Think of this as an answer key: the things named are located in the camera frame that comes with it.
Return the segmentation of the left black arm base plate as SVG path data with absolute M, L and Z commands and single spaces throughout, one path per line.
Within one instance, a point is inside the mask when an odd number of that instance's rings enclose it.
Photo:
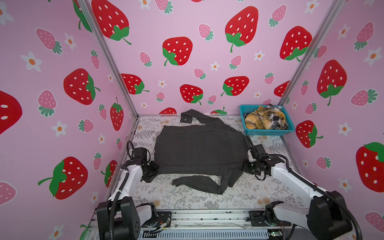
M 171 226 L 172 212 L 169 211 L 160 211 L 156 214 L 147 210 L 139 211 L 138 215 L 141 223 L 141 228 L 157 228 L 160 225 L 167 224 L 165 227 L 168 228 Z

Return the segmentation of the dark grey pinstripe shirt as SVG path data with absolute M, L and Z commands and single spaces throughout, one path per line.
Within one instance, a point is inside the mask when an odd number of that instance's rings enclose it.
M 193 118 L 200 124 L 163 127 L 156 139 L 154 162 L 159 174 L 184 174 L 172 181 L 176 187 L 221 195 L 243 174 L 249 150 L 244 134 L 196 110 L 181 114 L 182 120 Z

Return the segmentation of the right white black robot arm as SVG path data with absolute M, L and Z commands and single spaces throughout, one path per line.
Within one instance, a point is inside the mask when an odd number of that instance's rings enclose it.
M 356 232 L 358 240 L 362 239 L 359 224 L 340 193 L 310 183 L 290 167 L 287 157 L 267 154 L 262 145 L 247 145 L 254 161 L 244 161 L 244 172 L 257 179 L 261 175 L 277 179 L 308 205 L 300 208 L 283 201 L 272 202 L 266 205 L 261 217 L 268 225 L 289 222 L 294 228 L 299 226 L 309 230 L 318 240 L 335 240 L 351 231 Z

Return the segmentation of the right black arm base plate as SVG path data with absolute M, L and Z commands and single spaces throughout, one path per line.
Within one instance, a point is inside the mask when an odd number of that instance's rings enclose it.
M 249 211 L 250 216 L 246 218 L 247 222 L 251 222 L 253 227 L 261 227 L 261 226 L 280 226 L 280 227 L 288 227 L 292 224 L 286 221 L 280 221 L 277 219 L 274 213 L 274 207 L 283 204 L 283 201 L 274 201 L 268 205 L 266 205 L 264 211 Z

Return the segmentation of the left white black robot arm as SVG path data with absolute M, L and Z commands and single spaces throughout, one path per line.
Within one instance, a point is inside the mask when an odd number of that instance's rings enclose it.
M 159 167 L 150 161 L 145 148 L 127 149 L 127 154 L 130 159 L 119 166 L 117 188 L 96 209 L 101 240 L 136 240 L 143 224 L 154 226 L 158 222 L 155 205 L 145 203 L 136 207 L 133 196 L 140 182 L 150 182 L 157 176 Z

